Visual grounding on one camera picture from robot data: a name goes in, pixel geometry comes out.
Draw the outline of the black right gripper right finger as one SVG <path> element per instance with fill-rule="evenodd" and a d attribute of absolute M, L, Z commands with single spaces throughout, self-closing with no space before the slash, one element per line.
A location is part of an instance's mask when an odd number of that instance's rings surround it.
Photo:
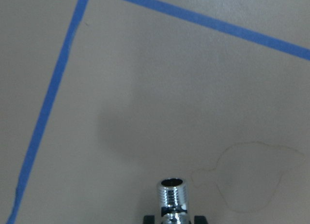
<path fill-rule="evenodd" d="M 205 216 L 194 216 L 194 224 L 207 224 Z"/>

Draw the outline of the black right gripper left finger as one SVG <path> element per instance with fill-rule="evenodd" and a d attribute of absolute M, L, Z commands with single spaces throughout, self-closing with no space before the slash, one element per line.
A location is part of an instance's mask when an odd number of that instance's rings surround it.
<path fill-rule="evenodd" d="M 143 224 L 155 224 L 155 216 L 154 215 L 145 215 L 143 217 Z"/>

